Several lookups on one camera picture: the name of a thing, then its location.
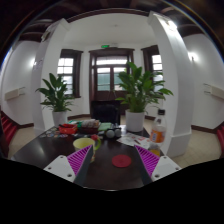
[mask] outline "white ceiling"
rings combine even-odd
[[[64,43],[94,45],[154,41],[147,17],[131,14],[103,14],[70,23]]]

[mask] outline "potted plant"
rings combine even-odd
[[[121,100],[121,104],[129,104],[129,109],[125,111],[127,130],[139,132],[143,130],[145,112],[148,114],[145,110],[147,104],[158,104],[159,99],[166,99],[164,95],[173,95],[173,93],[165,88],[155,91],[155,87],[163,86],[165,81],[152,81],[150,78],[162,75],[161,72],[153,74],[146,71],[142,74],[142,67],[138,68],[131,62],[127,62],[127,64],[132,69],[132,75],[126,71],[120,72],[118,75],[122,81],[120,86],[127,91],[127,94],[125,98],[119,97],[116,100]]]
[[[68,106],[73,105],[73,102],[70,100],[75,98],[65,95],[65,92],[68,90],[66,88],[67,84],[64,83],[61,76],[56,79],[52,73],[49,73],[49,79],[50,82],[46,79],[42,79],[48,89],[38,88],[36,91],[39,91],[45,95],[46,99],[40,104],[45,105],[45,107],[52,110],[54,124],[58,127],[59,124],[65,124],[68,122],[67,111],[71,111]]]

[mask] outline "red chair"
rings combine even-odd
[[[218,136],[218,139],[221,145],[221,151],[222,151],[220,158],[223,158],[224,157],[224,129],[223,127],[222,127],[222,130],[217,131],[217,136]]]

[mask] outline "white column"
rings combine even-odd
[[[33,69],[31,81],[32,114],[34,120],[34,130],[36,135],[40,135],[45,130],[54,126],[52,111],[40,105],[45,96],[35,92],[37,88],[46,88],[42,79],[49,81],[49,73],[57,75],[58,60],[62,49],[63,40],[70,25],[65,19],[52,24],[46,31],[50,32],[49,38],[40,43],[36,54],[37,65]]]
[[[194,107],[193,73],[186,46],[177,29],[167,22],[170,19],[150,12],[151,25],[162,58],[164,88],[174,96],[165,96],[167,132],[161,150],[169,157],[185,153],[191,136],[191,122]]]

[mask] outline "glass pane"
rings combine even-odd
[[[64,66],[73,66],[73,58],[65,58],[65,65]]]
[[[114,68],[114,72],[124,72],[125,68]]]
[[[97,73],[105,73],[110,72],[110,68],[98,68]]]
[[[66,88],[68,89],[65,94],[72,94],[72,85],[67,85]]]
[[[110,73],[98,74],[97,85],[110,85]]]
[[[108,56],[108,57],[98,57],[97,65],[106,65],[106,64],[126,64],[126,56]]]
[[[58,74],[63,74],[63,67],[58,67]]]
[[[122,83],[118,77],[119,73],[114,73],[114,89],[115,90],[124,90],[123,87],[120,87],[118,84]]]
[[[163,67],[162,67],[162,64],[154,64],[153,65],[153,70],[162,70]]]
[[[64,58],[60,58],[59,61],[58,61],[58,66],[63,66],[64,65],[64,61],[65,61]]]
[[[98,91],[106,91],[106,90],[110,90],[110,85],[98,85],[97,86]]]
[[[154,81],[162,81],[163,80],[163,76],[162,75],[157,75],[153,79],[154,79]]]
[[[114,90],[119,91],[119,90],[124,90],[123,87],[120,87],[119,85],[114,85]]]
[[[72,81],[73,81],[72,76],[63,76],[63,80],[67,84],[72,84]]]
[[[158,91],[158,90],[160,90],[162,88],[163,88],[163,86],[155,86],[154,91],[156,92],[156,91]]]
[[[72,74],[72,67],[64,67],[64,74]]]
[[[160,55],[153,55],[152,56],[152,62],[153,63],[162,63],[161,56]]]

